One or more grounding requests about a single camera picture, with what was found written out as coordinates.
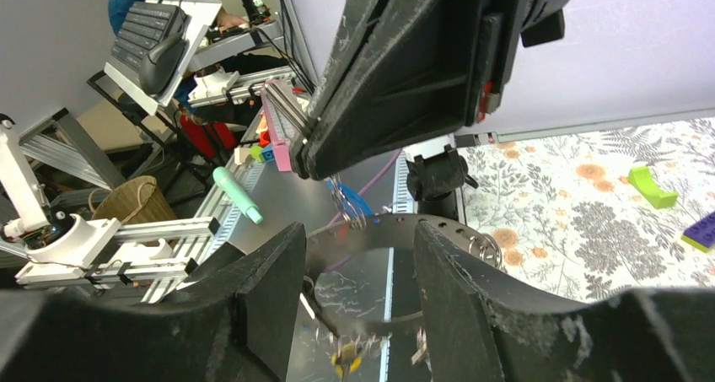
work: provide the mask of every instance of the blue toy block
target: blue toy block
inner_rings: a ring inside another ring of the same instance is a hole
[[[683,241],[706,253],[715,245],[715,212],[683,232]]]
[[[269,144],[261,150],[261,156],[263,156],[263,161],[273,161],[276,159],[276,155],[273,154],[273,145]]]

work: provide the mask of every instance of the blue wire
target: blue wire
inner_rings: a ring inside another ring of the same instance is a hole
[[[353,191],[352,189],[348,188],[347,186],[344,186],[342,183],[338,183],[338,187],[340,187],[340,190],[342,191],[343,195],[345,195],[345,198],[347,199],[348,202],[352,204],[352,206],[359,210],[363,211],[363,214],[367,216],[373,216],[373,210],[370,209],[370,206],[368,205],[365,200],[358,195],[357,192]],[[328,182],[328,189],[332,192],[333,191],[333,185],[332,183]],[[348,214],[350,213],[351,209],[350,207],[346,204],[344,206],[346,212]]]

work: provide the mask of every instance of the purple toy block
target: purple toy block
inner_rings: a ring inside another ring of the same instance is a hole
[[[715,245],[715,212],[690,226],[683,235],[706,248]]]

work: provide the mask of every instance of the table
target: table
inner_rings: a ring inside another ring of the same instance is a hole
[[[502,143],[462,151],[478,190],[467,224],[492,234],[510,275],[593,302],[632,287],[711,287],[715,255],[679,242],[715,211],[715,118]],[[647,165],[675,207],[628,183]]]

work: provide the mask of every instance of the green curved block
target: green curved block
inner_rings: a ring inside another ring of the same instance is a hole
[[[636,167],[628,173],[628,182],[656,209],[672,207],[678,200],[677,192],[666,192],[660,189],[653,180],[648,167]]]

